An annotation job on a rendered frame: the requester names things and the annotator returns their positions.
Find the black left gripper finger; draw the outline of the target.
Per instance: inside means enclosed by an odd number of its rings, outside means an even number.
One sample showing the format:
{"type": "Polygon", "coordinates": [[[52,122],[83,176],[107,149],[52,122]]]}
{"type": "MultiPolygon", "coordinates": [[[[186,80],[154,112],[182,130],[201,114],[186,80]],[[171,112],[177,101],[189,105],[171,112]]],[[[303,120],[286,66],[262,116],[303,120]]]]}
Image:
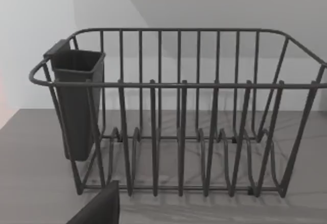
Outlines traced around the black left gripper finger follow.
{"type": "Polygon", "coordinates": [[[110,182],[66,224],[119,224],[119,182],[110,182]]]}

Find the dark grey utensil holder cup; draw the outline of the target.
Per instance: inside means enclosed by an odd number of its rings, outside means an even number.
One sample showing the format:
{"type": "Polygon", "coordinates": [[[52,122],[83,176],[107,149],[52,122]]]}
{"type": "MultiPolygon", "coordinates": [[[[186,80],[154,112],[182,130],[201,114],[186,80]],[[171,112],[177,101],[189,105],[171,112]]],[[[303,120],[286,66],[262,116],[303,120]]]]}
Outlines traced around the dark grey utensil holder cup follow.
{"type": "MultiPolygon", "coordinates": [[[[71,49],[69,42],[59,40],[44,57],[49,57],[55,79],[61,82],[104,81],[105,54],[71,49]]],[[[86,161],[92,148],[90,109],[87,90],[83,87],[62,87],[62,100],[73,160],[86,161]]]]}

